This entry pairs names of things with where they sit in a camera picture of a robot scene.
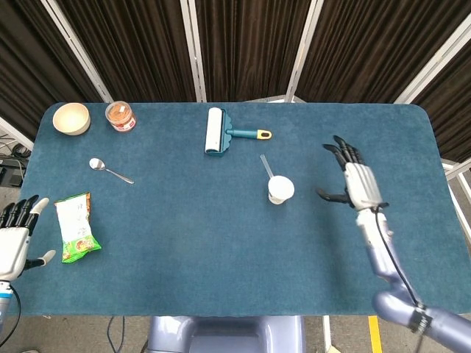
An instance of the curtain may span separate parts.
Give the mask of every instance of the curtain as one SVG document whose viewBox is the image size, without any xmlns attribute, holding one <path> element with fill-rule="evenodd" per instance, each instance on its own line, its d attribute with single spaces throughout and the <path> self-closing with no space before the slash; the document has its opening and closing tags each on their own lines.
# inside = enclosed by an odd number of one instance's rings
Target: curtain
<svg viewBox="0 0 471 353">
<path fill-rule="evenodd" d="M 208 101 L 286 93 L 310 0 L 196 0 Z"/>
<path fill-rule="evenodd" d="M 471 42 L 448 63 L 414 104 L 431 119 L 443 158 L 464 162 L 471 157 Z"/>
<path fill-rule="evenodd" d="M 0 1 L 0 116 L 34 140 L 57 101 L 101 101 L 39 1 Z"/>
<path fill-rule="evenodd" d="M 177 0 L 59 0 L 115 100 L 196 101 Z"/>
<path fill-rule="evenodd" d="M 470 12 L 469 0 L 324 1 L 295 94 L 392 103 Z"/>
</svg>

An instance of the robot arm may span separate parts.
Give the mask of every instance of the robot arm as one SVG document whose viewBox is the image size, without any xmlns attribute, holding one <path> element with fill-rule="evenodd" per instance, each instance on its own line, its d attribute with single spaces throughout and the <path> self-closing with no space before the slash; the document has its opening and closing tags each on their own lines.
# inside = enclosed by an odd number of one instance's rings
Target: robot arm
<svg viewBox="0 0 471 353">
<path fill-rule="evenodd" d="M 25 270 L 45 266 L 55 255 L 55 250 L 50 250 L 42 257 L 28 260 L 29 243 L 38 217 L 48 199 L 38 200 L 38 195 L 28 200 L 21 200 L 17 204 L 9 204 L 0 214 L 0 333 L 7 316 L 10 300 L 15 294 L 11 282 L 17 279 Z"/>
<path fill-rule="evenodd" d="M 363 233 L 373 272 L 390 284 L 388 290 L 375 294 L 375 311 L 381 318 L 427 335 L 454 352 L 471 352 L 471 321 L 421 302 L 397 258 L 393 233 L 381 212 L 387 204 L 371 168 L 364 165 L 357 149 L 338 136 L 334 140 L 339 147 L 323 146 L 335 155 L 344 172 L 345 194 L 330 195 L 322 189 L 317 193 L 326 201 L 349 204 L 358 211 L 356 223 Z"/>
</svg>

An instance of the beige bowl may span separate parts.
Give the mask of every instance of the beige bowl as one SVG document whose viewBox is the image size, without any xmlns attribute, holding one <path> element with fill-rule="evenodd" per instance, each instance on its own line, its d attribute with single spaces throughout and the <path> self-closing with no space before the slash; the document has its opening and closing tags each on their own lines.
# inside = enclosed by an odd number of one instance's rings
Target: beige bowl
<svg viewBox="0 0 471 353">
<path fill-rule="evenodd" d="M 90 114 L 83 104 L 67 103 L 54 113 L 52 124 L 63 134 L 80 135 L 90 126 Z"/>
</svg>

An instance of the yellow floor marking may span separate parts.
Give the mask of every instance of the yellow floor marking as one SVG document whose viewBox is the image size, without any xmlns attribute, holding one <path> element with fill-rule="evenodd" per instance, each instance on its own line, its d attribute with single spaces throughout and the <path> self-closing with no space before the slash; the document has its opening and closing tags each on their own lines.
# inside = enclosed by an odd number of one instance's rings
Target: yellow floor marking
<svg viewBox="0 0 471 353">
<path fill-rule="evenodd" d="M 373 353 L 382 353 L 380 327 L 376 315 L 368 316 L 369 336 L 371 337 L 371 348 Z"/>
</svg>

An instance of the white cup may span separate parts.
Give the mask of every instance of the white cup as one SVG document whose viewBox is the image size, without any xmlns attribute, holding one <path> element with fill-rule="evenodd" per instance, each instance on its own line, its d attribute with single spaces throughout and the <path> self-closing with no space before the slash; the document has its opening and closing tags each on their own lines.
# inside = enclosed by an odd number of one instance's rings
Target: white cup
<svg viewBox="0 0 471 353">
<path fill-rule="evenodd" d="M 268 181 L 268 198 L 273 204 L 282 204 L 294 195 L 294 184 L 286 176 L 275 175 Z"/>
</svg>

